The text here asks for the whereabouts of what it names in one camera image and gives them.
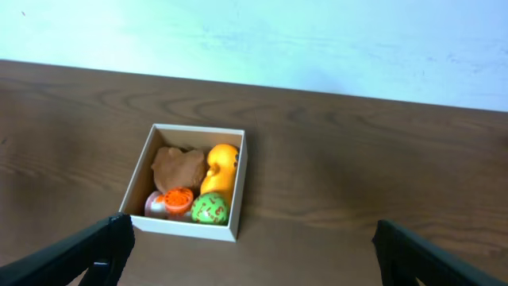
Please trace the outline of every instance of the table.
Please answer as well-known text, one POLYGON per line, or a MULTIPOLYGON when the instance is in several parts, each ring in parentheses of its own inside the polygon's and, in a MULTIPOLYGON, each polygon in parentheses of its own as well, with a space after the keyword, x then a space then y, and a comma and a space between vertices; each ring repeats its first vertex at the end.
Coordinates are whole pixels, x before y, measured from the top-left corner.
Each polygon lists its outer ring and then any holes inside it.
POLYGON ((381 285, 391 218, 508 280, 508 114, 0 62, 0 265, 113 214, 152 123, 241 128, 238 243, 136 231, 120 285, 381 285))

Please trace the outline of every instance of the white box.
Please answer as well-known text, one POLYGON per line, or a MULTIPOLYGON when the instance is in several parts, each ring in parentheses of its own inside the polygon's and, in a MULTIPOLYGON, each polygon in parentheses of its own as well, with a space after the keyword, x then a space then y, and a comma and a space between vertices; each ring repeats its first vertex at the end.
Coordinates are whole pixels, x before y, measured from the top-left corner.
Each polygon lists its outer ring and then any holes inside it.
POLYGON ((235 242, 237 240, 246 165, 247 145, 243 130, 154 124, 148 139, 144 143, 140 159, 121 203, 120 212, 131 215, 133 225, 143 231, 235 242), (156 190, 153 182, 153 171, 150 166, 157 149, 163 146, 185 149, 211 149, 221 143, 230 144, 240 149, 233 202, 227 226, 176 222, 143 216, 145 200, 156 190))

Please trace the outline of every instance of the yellow rubber duck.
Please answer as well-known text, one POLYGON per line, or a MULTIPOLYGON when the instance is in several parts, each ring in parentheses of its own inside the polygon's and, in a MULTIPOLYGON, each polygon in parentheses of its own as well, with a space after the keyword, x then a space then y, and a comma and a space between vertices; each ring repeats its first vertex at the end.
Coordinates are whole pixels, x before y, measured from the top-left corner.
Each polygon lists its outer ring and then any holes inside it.
POLYGON ((201 184, 201 195, 210 191, 219 191, 231 206, 238 156, 237 148, 231 145, 219 144, 212 148, 206 159, 210 169, 201 184))

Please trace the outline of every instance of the brown plush toy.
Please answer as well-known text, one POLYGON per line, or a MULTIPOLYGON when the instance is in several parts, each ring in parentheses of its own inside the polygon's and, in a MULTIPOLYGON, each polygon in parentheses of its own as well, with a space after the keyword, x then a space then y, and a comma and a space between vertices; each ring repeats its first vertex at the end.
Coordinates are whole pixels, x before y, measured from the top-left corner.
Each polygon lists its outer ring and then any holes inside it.
POLYGON ((206 174, 205 153, 162 147, 157 151, 152 170, 156 187, 163 194, 174 187, 188 187, 198 195, 206 174))

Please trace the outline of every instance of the white wall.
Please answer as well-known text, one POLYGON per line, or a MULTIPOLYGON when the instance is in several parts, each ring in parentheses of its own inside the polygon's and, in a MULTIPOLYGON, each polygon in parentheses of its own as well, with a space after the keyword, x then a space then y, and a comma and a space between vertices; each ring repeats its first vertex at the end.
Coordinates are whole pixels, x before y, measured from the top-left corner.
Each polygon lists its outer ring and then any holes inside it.
POLYGON ((508 1, 2 0, 0 58, 508 111, 508 1))

